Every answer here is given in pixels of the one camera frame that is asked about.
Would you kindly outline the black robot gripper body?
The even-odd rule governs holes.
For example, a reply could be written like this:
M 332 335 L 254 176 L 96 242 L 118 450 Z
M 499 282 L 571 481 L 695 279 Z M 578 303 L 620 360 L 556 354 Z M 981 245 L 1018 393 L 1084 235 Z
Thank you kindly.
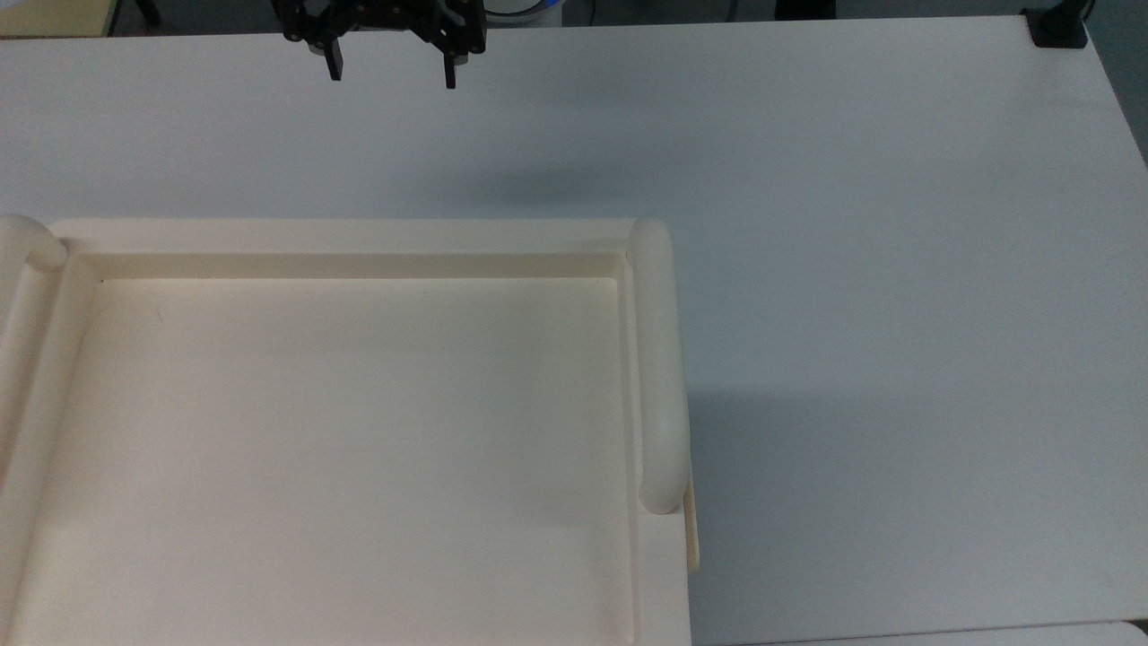
M 463 57 L 487 49 L 483 1 L 276 1 L 284 37 L 325 54 L 352 31 L 406 31 Z

